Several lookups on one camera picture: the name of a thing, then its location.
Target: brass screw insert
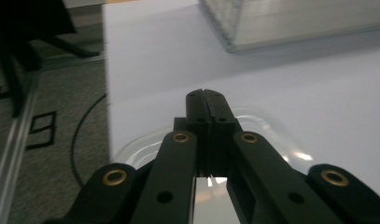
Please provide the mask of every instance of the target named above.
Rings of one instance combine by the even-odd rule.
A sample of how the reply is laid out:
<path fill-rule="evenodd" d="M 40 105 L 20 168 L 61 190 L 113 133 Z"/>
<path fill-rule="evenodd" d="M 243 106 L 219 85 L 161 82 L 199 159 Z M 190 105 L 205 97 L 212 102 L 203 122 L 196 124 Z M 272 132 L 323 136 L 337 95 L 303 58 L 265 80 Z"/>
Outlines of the brass screw insert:
<path fill-rule="evenodd" d="M 114 178 L 114 179 L 109 178 L 115 174 L 119 175 L 119 177 Z M 103 176 L 103 183 L 107 186 L 116 186 L 122 183 L 123 181 L 125 181 L 126 177 L 128 177 L 128 174 L 126 174 L 124 170 L 121 170 L 121 169 L 111 170 Z"/>
<path fill-rule="evenodd" d="M 324 170 L 321 172 L 321 177 L 332 185 L 338 187 L 346 187 L 349 185 L 349 180 L 346 176 L 333 170 Z"/>
<path fill-rule="evenodd" d="M 254 133 L 244 133 L 241 138 L 247 143 L 256 143 L 259 141 L 259 138 Z"/>
<path fill-rule="evenodd" d="M 190 140 L 190 136 L 187 135 L 186 133 L 177 133 L 173 135 L 173 139 L 175 139 L 175 142 L 185 143 Z"/>

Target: chair leg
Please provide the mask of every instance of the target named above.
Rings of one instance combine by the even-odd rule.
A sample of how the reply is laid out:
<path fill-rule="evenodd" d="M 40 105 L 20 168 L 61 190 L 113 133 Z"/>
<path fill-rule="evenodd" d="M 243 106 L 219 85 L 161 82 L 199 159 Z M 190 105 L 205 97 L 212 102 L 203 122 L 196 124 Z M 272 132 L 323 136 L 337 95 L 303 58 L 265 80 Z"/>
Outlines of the chair leg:
<path fill-rule="evenodd" d="M 39 31 L 36 28 L 24 22 L 12 21 L 12 23 L 16 25 L 18 28 L 20 28 L 23 32 L 30 35 L 35 35 L 38 39 L 43 40 L 59 49 L 63 49 L 69 53 L 72 53 L 80 58 L 89 58 L 89 57 L 98 56 L 100 54 L 99 52 L 93 52 L 93 51 L 88 51 L 85 49 L 78 48 L 72 44 L 69 44 L 59 39 L 56 36 L 48 35 L 42 31 Z"/>
<path fill-rule="evenodd" d="M 0 93 L 7 96 L 9 94 L 13 103 L 13 117 L 17 117 L 21 113 L 24 105 L 25 96 L 21 88 L 21 83 L 18 79 L 14 68 L 11 56 L 9 55 L 6 42 L 0 34 L 0 65 L 3 70 L 4 78 L 8 86 L 9 93 Z"/>

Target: black plastic part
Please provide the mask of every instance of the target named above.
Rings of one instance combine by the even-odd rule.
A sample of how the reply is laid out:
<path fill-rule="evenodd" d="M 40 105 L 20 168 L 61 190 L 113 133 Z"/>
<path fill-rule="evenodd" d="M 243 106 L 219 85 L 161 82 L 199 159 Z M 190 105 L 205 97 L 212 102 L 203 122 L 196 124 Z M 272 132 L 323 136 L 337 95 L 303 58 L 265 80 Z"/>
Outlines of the black plastic part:
<path fill-rule="evenodd" d="M 198 138 L 197 146 L 197 175 L 199 177 L 210 176 L 210 126 L 212 121 L 209 116 L 207 102 L 203 90 L 192 91 L 186 96 L 186 119 L 189 132 Z"/>
<path fill-rule="evenodd" d="M 119 224 L 129 223 L 131 221 L 132 215 L 134 213 L 134 209 L 137 206 L 138 199 L 143 192 L 143 188 L 146 185 L 146 181 L 148 179 L 148 175 L 151 172 L 152 165 L 154 161 L 150 161 L 146 165 L 142 166 L 140 169 L 136 170 L 136 180 L 133 184 L 132 190 L 128 195 L 128 200 L 125 202 L 123 206 L 125 209 L 125 216 L 123 216 Z"/>
<path fill-rule="evenodd" d="M 196 136 L 189 132 L 164 137 L 131 223 L 192 223 L 196 146 Z"/>
<path fill-rule="evenodd" d="M 123 170 L 127 176 L 125 180 L 115 186 L 108 186 L 105 175 L 110 171 Z M 94 173 L 87 184 L 82 188 L 70 211 L 64 218 L 51 219 L 45 224 L 115 224 L 129 216 L 125 207 L 136 179 L 136 170 L 129 165 L 113 163 Z"/>
<path fill-rule="evenodd" d="M 234 163 L 257 200 L 251 223 L 343 223 L 261 135 L 233 137 Z"/>
<path fill-rule="evenodd" d="M 254 216 L 256 199 L 235 164 L 228 174 L 227 191 L 240 223 L 250 224 Z"/>
<path fill-rule="evenodd" d="M 210 130 L 209 168 L 212 176 L 227 176 L 230 164 L 228 146 L 236 132 L 236 118 L 225 100 L 224 95 L 216 91 L 204 91 L 213 121 Z"/>
<path fill-rule="evenodd" d="M 187 130 L 198 137 L 198 176 L 227 176 L 228 145 L 241 130 L 238 121 L 219 92 L 197 90 L 186 97 Z"/>
<path fill-rule="evenodd" d="M 348 171 L 328 164 L 316 165 L 307 180 L 346 223 L 380 224 L 380 197 Z"/>

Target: floor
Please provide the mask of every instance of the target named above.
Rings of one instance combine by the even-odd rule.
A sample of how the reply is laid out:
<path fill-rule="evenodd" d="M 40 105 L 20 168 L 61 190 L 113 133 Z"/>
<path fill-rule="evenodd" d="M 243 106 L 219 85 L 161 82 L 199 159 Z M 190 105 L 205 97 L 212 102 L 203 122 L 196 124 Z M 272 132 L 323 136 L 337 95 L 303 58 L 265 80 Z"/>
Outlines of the floor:
<path fill-rule="evenodd" d="M 101 6 L 70 8 L 69 12 L 77 34 L 59 37 L 87 50 L 103 51 Z M 76 59 L 40 41 L 32 45 L 45 62 Z M 4 85 L 1 74 L 0 85 Z M 105 94 L 104 61 L 41 73 L 34 107 L 34 116 L 40 118 L 35 121 L 35 128 L 51 124 L 55 115 L 54 143 L 24 152 L 8 223 L 42 223 L 51 217 L 64 216 L 79 192 L 71 156 L 83 182 L 108 163 L 106 98 L 89 111 L 71 150 L 79 122 Z M 9 99 L 0 100 L 0 158 L 12 121 L 11 109 Z M 27 146 L 48 142 L 50 134 L 50 130 L 29 134 Z"/>

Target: carpet floor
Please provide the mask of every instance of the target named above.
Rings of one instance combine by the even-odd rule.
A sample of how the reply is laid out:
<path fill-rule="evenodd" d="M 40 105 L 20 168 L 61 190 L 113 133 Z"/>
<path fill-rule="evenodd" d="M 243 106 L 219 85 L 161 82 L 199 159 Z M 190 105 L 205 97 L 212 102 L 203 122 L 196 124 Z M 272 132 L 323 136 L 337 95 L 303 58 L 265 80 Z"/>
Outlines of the carpet floor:
<path fill-rule="evenodd" d="M 101 7 L 73 11 L 70 13 L 76 23 L 77 34 L 59 37 L 87 50 L 103 51 Z M 40 41 L 33 41 L 32 45 L 42 59 L 75 58 Z M 1 74 L 0 85 L 4 85 Z M 39 118 L 35 119 L 33 129 L 54 126 L 55 131 L 47 129 L 29 134 L 27 146 L 48 142 L 52 133 L 53 144 L 24 152 L 8 223 L 42 223 L 51 217 L 62 217 L 69 210 L 80 190 L 70 162 L 73 135 L 87 110 L 104 94 L 104 61 L 41 73 L 34 108 L 34 116 Z M 0 157 L 12 121 L 11 109 L 9 99 L 0 100 Z M 83 182 L 95 170 L 108 164 L 106 99 L 100 101 L 82 123 L 73 155 Z"/>

